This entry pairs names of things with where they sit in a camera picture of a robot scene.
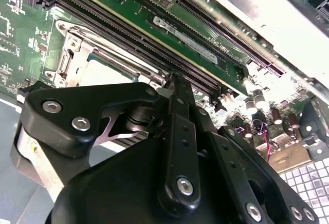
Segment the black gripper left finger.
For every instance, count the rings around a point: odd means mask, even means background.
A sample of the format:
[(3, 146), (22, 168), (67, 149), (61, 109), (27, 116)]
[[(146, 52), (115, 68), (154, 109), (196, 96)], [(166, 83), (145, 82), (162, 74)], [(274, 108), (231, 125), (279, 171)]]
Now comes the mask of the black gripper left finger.
[(171, 74), (159, 94), (142, 82), (21, 88), (22, 108), (13, 148), (18, 170), (40, 183), (54, 203), (77, 175), (148, 139), (165, 145), (162, 184), (168, 197), (190, 196), (197, 168), (196, 126), (184, 101), (184, 81)]

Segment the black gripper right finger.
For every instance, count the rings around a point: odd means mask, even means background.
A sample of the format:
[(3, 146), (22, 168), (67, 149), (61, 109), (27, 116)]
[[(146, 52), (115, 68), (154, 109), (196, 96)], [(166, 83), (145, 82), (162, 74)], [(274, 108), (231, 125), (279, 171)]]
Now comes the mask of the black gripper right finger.
[(314, 210), (236, 132), (216, 129), (195, 104), (184, 81), (184, 101), (196, 126), (196, 146), (206, 151), (207, 180), (230, 223), (319, 223)]

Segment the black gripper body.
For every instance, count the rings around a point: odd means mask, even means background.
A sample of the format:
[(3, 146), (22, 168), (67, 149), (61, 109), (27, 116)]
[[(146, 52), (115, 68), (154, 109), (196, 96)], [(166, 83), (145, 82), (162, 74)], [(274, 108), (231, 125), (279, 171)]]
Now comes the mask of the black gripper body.
[(155, 139), (137, 145), (75, 176), (61, 191), (49, 223), (230, 223), (223, 203), (212, 195), (207, 156), (197, 156), (193, 193), (183, 200), (162, 184), (165, 144)]

